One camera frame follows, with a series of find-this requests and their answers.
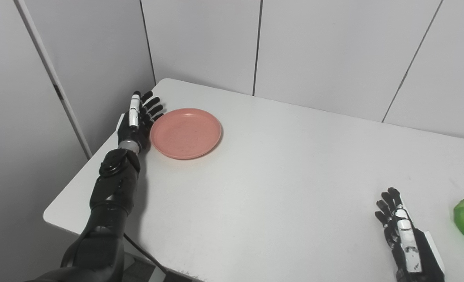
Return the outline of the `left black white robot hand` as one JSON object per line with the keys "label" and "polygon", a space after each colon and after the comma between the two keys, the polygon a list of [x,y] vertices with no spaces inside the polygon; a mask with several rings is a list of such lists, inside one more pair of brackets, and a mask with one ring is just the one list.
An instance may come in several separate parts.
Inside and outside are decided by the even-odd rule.
{"label": "left black white robot hand", "polygon": [[138,155],[149,144],[149,134],[155,122],[163,116],[164,106],[153,91],[144,94],[135,91],[130,98],[129,109],[120,117],[117,125],[118,148]]}

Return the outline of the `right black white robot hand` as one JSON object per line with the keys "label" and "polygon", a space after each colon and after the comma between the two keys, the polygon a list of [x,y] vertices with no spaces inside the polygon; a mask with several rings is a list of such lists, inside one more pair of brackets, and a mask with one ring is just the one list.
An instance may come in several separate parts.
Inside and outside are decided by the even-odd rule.
{"label": "right black white robot hand", "polygon": [[397,282],[444,282],[443,262],[429,232],[416,228],[400,191],[389,187],[376,202],[375,217],[397,266]]}

